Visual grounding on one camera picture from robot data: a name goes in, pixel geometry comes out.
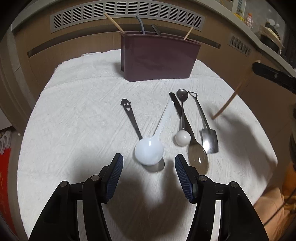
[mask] utensil holder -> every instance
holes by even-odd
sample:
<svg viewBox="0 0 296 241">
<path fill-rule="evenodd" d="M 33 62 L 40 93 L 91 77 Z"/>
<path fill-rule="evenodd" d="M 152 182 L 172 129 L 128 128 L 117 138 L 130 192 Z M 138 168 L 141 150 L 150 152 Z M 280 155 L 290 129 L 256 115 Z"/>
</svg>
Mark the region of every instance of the utensil holder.
<svg viewBox="0 0 296 241">
<path fill-rule="evenodd" d="M 128 81 L 189 78 L 200 44 L 172 34 L 131 31 L 121 35 L 121 70 Z"/>
</svg>

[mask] white plastic ladle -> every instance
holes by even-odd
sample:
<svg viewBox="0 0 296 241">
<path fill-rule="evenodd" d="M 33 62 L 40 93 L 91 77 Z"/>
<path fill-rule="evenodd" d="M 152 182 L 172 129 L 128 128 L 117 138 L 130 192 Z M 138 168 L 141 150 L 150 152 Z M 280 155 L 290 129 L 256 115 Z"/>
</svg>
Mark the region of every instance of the white plastic ladle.
<svg viewBox="0 0 296 241">
<path fill-rule="evenodd" d="M 159 135 L 170 116 L 173 107 L 174 102 L 169 101 L 155 134 L 150 138 L 143 138 L 137 143 L 135 147 L 135 156 L 141 164 L 152 166 L 157 164 L 163 157 L 163 144 L 159 141 Z"/>
</svg>

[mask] red object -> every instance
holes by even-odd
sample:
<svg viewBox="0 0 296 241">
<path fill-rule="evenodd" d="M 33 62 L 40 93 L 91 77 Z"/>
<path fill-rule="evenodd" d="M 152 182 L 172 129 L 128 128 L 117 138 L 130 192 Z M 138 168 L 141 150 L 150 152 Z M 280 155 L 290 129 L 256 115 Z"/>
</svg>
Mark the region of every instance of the red object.
<svg viewBox="0 0 296 241">
<path fill-rule="evenodd" d="M 200 44 L 184 37 L 131 31 L 121 35 L 121 69 L 128 81 L 189 78 Z"/>
<path fill-rule="evenodd" d="M 7 192 L 7 174 L 10 151 L 11 148 L 6 149 L 4 154 L 0 155 L 0 212 L 8 226 L 16 234 L 10 214 Z"/>
</svg>

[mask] wooden chopstick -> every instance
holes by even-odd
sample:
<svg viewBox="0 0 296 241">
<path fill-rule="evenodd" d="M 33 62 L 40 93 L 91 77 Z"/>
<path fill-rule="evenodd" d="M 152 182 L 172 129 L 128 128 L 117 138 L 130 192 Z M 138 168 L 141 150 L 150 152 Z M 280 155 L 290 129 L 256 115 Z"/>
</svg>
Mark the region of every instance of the wooden chopstick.
<svg viewBox="0 0 296 241">
<path fill-rule="evenodd" d="M 211 117 L 212 120 L 216 119 L 226 109 L 226 107 L 230 104 L 230 102 L 237 95 L 237 93 L 239 92 L 239 90 L 243 86 L 243 84 L 248 81 L 248 79 L 250 78 L 252 72 L 253 72 L 253 70 L 252 70 L 252 65 L 251 65 L 251 67 L 249 67 L 249 69 L 247 70 L 246 78 L 239 83 L 239 85 L 236 87 L 233 94 L 230 96 L 229 100 L 222 106 L 222 108 L 213 117 Z"/>
<path fill-rule="evenodd" d="M 190 29 L 190 30 L 188 31 L 188 33 L 186 34 L 186 36 L 185 36 L 184 40 L 186 40 L 186 39 L 187 39 L 187 37 L 188 37 L 188 36 L 189 36 L 189 34 L 191 33 L 192 29 L 193 29 L 193 26 L 191 27 L 191 29 Z"/>
<path fill-rule="evenodd" d="M 108 14 L 104 13 L 104 15 L 115 25 L 116 28 L 123 34 L 125 34 L 125 31 L 111 18 Z"/>
</svg>

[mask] table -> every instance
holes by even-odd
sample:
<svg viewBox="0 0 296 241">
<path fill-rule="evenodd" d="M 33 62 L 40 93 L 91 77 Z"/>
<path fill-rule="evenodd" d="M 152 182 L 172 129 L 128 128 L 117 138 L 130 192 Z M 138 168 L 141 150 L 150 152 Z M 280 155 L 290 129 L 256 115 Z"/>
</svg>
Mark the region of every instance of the table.
<svg viewBox="0 0 296 241">
<path fill-rule="evenodd" d="M 111 238 L 116 240 L 186 240 L 195 212 L 183 194 L 175 156 L 186 147 L 174 144 L 180 119 L 172 111 L 160 140 L 165 146 L 165 168 L 147 172 L 133 156 L 138 141 L 120 105 L 131 101 L 143 137 L 152 136 L 168 93 L 179 88 L 198 93 L 209 126 L 215 129 L 219 152 L 209 154 L 207 176 L 214 182 L 237 181 L 252 203 L 260 197 L 274 167 L 276 155 L 260 123 L 236 96 L 221 116 L 210 119 L 233 90 L 211 69 L 196 61 L 189 79 L 128 82 L 120 70 L 120 50 L 89 53 L 60 64 L 42 91 L 29 119 L 19 157 L 17 192 L 20 214 L 29 236 L 58 184 L 83 182 L 122 153 L 124 166 L 114 197 L 103 205 Z M 184 111 L 197 140 L 203 128 L 194 99 Z M 216 205 L 212 240 L 218 236 Z M 78 202 L 81 240 L 86 240 L 82 204 Z"/>
</svg>

